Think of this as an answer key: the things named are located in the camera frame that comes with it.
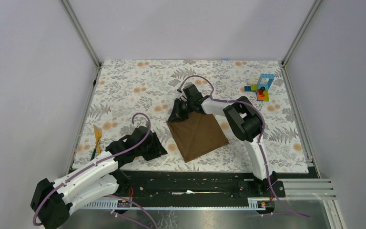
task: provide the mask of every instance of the tabletop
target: tabletop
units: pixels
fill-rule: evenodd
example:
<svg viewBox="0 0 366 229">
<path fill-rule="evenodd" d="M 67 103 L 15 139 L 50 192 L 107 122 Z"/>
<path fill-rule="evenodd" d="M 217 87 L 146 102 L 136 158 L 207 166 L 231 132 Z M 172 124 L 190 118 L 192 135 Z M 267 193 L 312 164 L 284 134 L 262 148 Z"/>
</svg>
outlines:
<svg viewBox="0 0 366 229">
<path fill-rule="evenodd" d="M 259 102 L 253 92 L 244 91 L 247 80 L 255 74 L 274 74 L 269 88 L 269 102 Z M 206 77 L 215 88 L 214 98 L 237 99 L 247 96 L 265 119 L 264 144 L 274 171 L 307 173 L 295 115 L 278 61 L 190 61 L 190 60 L 106 60 L 98 78 L 88 117 L 75 149 L 72 168 L 89 162 L 95 146 L 93 125 L 103 129 L 104 149 L 112 141 L 132 133 L 137 125 L 146 125 L 143 117 L 131 117 L 136 112 L 146 113 L 151 119 L 151 130 L 156 132 L 167 155 L 145 161 L 142 157 L 122 169 L 159 171 L 251 172 L 252 166 L 243 143 L 232 133 L 225 117 L 216 116 L 228 138 L 227 146 L 218 148 L 185 163 L 166 124 L 173 101 L 179 96 L 176 89 L 188 76 Z M 211 88 L 205 80 L 191 78 L 198 90 L 207 95 Z"/>
</svg>

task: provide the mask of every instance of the table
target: table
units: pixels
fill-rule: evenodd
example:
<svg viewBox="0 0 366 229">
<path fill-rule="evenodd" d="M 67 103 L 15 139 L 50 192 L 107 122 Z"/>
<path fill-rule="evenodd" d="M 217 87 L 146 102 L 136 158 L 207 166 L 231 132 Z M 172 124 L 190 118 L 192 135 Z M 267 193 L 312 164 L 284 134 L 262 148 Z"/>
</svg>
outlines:
<svg viewBox="0 0 366 229">
<path fill-rule="evenodd" d="M 269 89 L 269 102 L 256 101 L 256 95 L 245 92 L 244 86 L 253 74 L 271 73 L 275 79 Z M 89 162 L 95 145 L 93 125 L 103 129 L 101 147 L 124 135 L 131 134 L 138 125 L 145 125 L 143 117 L 131 117 L 136 112 L 146 113 L 152 131 L 159 136 L 167 155 L 145 161 L 142 157 L 122 169 L 159 171 L 251 172 L 250 159 L 242 142 L 234 136 L 224 117 L 216 116 L 229 140 L 229 145 L 216 149 L 185 163 L 166 125 L 176 89 L 190 75 L 206 77 L 215 87 L 214 98 L 249 98 L 266 122 L 264 142 L 268 160 L 279 173 L 307 173 L 307 165 L 299 138 L 295 115 L 278 61 L 190 61 L 190 60 L 106 60 L 102 66 L 88 117 L 75 150 L 72 168 Z M 203 94 L 210 86 L 200 78 L 192 78 Z"/>
</svg>

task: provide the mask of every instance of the brown towel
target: brown towel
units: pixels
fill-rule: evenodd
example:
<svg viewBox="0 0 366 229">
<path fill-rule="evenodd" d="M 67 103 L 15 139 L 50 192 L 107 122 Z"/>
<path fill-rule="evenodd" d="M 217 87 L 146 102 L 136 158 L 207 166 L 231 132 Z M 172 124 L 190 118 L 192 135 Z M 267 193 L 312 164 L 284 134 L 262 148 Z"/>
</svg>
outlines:
<svg viewBox="0 0 366 229">
<path fill-rule="evenodd" d="M 228 144 L 228 139 L 212 114 L 191 112 L 189 119 L 167 124 L 184 162 Z"/>
</svg>

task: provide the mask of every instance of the metal frame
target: metal frame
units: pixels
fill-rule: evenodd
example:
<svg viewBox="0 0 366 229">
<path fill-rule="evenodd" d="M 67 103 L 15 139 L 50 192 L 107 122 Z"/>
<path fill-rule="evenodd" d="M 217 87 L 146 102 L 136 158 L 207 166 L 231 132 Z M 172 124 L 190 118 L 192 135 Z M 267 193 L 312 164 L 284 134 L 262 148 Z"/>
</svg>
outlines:
<svg viewBox="0 0 366 229">
<path fill-rule="evenodd" d="M 283 74 L 284 83 L 285 83 L 285 86 L 288 91 L 289 102 L 295 113 L 295 119 L 296 119 L 298 131 L 300 133 L 301 144 L 303 145 L 303 147 L 305 149 L 305 158 L 306 158 L 307 165 L 308 165 L 308 167 L 315 168 L 315 170 L 318 174 L 318 177 L 321 177 L 321 173 L 320 173 L 318 164 L 316 163 L 315 152 L 312 148 L 311 141 L 310 141 L 307 129 L 305 127 L 305 120 L 302 117 L 301 112 L 299 111 L 299 108 L 298 108 L 299 104 L 296 99 L 294 89 L 293 89 L 288 71 L 286 69 L 286 65 L 290 61 L 291 56 L 294 54 L 294 51 L 296 50 L 303 34 L 305 33 L 307 27 L 311 23 L 311 20 L 312 20 L 313 16 L 315 15 L 316 11 L 318 10 L 319 6 L 321 5 L 322 1 L 323 0 L 314 1 L 310 11 L 308 12 L 308 15 L 306 16 L 304 22 L 302 23 L 301 28 L 299 29 L 296 37 L 294 38 L 287 54 L 285 55 L 285 57 L 282 60 L 281 66 L 280 66 L 282 74 Z M 68 0 L 60 0 L 60 3 L 63 6 L 64 11 L 67 13 L 70 22 L 74 26 L 75 31 L 77 32 L 79 38 L 81 39 L 86 51 L 88 52 L 89 56 L 91 57 L 93 63 L 98 68 L 97 74 L 94 77 L 93 87 L 89 91 L 89 98 L 85 105 L 83 119 L 81 120 L 81 123 L 79 126 L 78 135 L 75 139 L 75 143 L 74 143 L 74 149 L 75 149 L 75 147 L 79 143 L 79 140 L 81 137 L 80 134 L 82 132 L 83 125 L 86 121 L 88 110 L 89 110 L 91 101 L 93 99 L 95 83 L 96 83 L 96 80 L 98 79 L 98 77 L 100 76 L 102 63 L 100 62 L 100 59 L 97 56 L 91 43 L 89 42 L 89 39 L 87 38 L 87 36 L 86 36 L 78 18 L 76 17 L 70 3 L 68 2 Z M 70 160 L 69 160 L 68 166 L 67 166 L 67 171 L 70 169 L 70 166 L 71 166 L 73 158 L 74 158 L 74 154 L 75 154 L 75 152 L 73 152 L 72 156 L 70 157 Z M 287 193 L 287 196 L 283 199 L 296 199 L 296 200 L 320 199 L 320 200 L 322 200 L 322 202 L 325 206 L 326 213 L 329 218 L 331 227 L 346 229 L 344 221 L 343 221 L 343 217 L 339 211 L 336 194 L 333 190 L 330 179 L 295 178 L 295 179 L 279 179 L 279 180 L 284 182 L 284 187 L 285 187 L 286 193 Z M 248 207 L 248 208 L 219 208 L 219 209 L 222 209 L 222 210 L 254 210 L 253 203 L 254 203 L 254 201 L 257 201 L 257 200 L 264 200 L 264 199 L 250 198 L 249 199 L 250 207 Z M 92 204 L 88 204 L 85 207 L 90 208 L 90 209 L 102 209 L 104 207 L 104 206 L 100 205 L 100 203 L 103 202 L 102 199 L 99 199 L 95 202 L 93 202 Z M 193 208 L 181 208 L 181 209 L 192 210 Z M 198 208 L 198 210 L 216 210 L 216 209 L 215 208 Z"/>
</svg>

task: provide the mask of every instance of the floral tablecloth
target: floral tablecloth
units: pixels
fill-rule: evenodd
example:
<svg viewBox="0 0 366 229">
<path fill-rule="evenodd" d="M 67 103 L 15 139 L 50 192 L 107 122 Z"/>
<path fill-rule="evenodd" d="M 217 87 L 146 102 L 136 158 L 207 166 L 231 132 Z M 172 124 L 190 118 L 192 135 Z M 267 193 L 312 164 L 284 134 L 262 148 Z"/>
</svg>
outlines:
<svg viewBox="0 0 366 229">
<path fill-rule="evenodd" d="M 269 102 L 258 102 L 254 93 L 243 89 L 252 74 L 260 73 L 275 75 L 269 89 Z M 266 121 L 265 147 L 276 172 L 307 172 L 295 116 L 277 61 L 106 60 L 72 167 L 80 168 L 89 162 L 95 145 L 93 125 L 103 129 L 101 146 L 104 149 L 110 142 L 132 133 L 137 125 L 146 125 L 140 116 L 136 117 L 136 125 L 131 123 L 134 113 L 144 112 L 151 118 L 152 131 L 157 133 L 168 154 L 152 161 L 138 157 L 123 169 L 251 172 L 244 145 L 236 139 L 227 120 L 220 116 L 216 119 L 229 145 L 189 163 L 183 161 L 166 120 L 178 96 L 176 89 L 184 78 L 193 74 L 204 76 L 213 83 L 215 98 L 236 99 L 245 95 L 262 112 Z M 211 91 L 202 79 L 192 78 L 188 82 L 194 83 L 203 95 Z"/>
</svg>

